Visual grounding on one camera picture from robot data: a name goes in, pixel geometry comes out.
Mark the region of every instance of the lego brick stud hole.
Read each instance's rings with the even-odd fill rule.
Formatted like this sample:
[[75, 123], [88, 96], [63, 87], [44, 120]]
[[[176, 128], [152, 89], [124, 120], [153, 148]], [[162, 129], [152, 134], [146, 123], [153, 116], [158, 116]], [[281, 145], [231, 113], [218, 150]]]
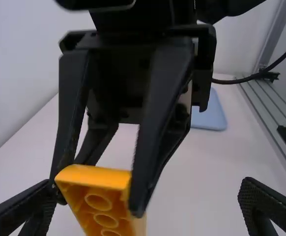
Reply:
[[101, 235], [102, 236], [121, 236], [121, 234], [117, 233], [116, 231], [105, 230], [105, 229], [102, 229]]
[[108, 215], [96, 214], [94, 215], [94, 220], [97, 224], [106, 228], [117, 228], [119, 222]]
[[103, 196], [89, 194], [85, 196], [85, 201], [90, 207], [96, 210], [107, 211], [112, 208], [112, 203]]

